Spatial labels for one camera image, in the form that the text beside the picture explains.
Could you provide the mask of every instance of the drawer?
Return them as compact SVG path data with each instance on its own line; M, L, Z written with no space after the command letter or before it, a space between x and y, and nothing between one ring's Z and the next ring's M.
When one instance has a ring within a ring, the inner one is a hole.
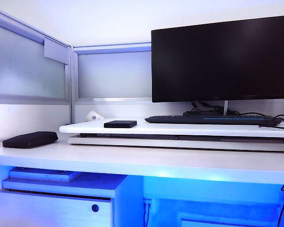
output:
M0 191L0 227L30 226L111 227L112 202L87 197Z

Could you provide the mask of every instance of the black monitor screen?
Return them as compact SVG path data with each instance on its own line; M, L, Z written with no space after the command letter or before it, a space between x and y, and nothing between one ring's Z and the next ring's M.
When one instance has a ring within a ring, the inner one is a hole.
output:
M153 30L153 102L284 98L284 16Z

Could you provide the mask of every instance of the black keyboard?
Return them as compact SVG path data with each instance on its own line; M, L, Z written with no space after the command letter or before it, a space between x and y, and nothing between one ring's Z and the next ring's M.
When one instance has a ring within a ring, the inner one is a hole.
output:
M150 123L172 124L264 124L272 120L271 116L259 115L191 115L191 116L152 116L145 118Z

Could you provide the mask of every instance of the black pouch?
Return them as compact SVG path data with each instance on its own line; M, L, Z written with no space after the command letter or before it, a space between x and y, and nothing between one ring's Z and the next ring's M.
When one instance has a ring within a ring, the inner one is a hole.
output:
M34 148L50 144L58 139L57 133L52 131L36 131L29 134L15 136L2 142L5 148Z

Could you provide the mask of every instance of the white drawer cabinet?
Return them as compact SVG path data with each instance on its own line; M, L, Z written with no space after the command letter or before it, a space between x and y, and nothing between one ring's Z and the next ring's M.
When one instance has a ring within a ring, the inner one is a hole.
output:
M0 227L111 226L111 201L0 191Z
M70 182L2 182L0 227L131 226L143 226L139 176L84 173Z

